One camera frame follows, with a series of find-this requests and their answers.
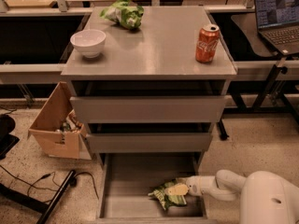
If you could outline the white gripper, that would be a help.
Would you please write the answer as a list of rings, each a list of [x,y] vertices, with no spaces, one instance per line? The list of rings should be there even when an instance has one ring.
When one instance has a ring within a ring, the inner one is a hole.
[[[186,195],[189,193],[192,196],[203,196],[204,194],[211,195],[216,187],[214,176],[193,175],[186,179],[186,185],[178,183],[166,188],[164,192],[166,195]]]

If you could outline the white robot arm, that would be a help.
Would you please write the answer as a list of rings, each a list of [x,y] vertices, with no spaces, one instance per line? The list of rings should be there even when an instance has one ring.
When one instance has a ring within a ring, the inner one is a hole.
[[[215,175],[180,178],[166,195],[203,196],[233,201],[240,196],[239,224],[298,224],[299,188],[271,172],[257,171],[247,177],[229,170]]]

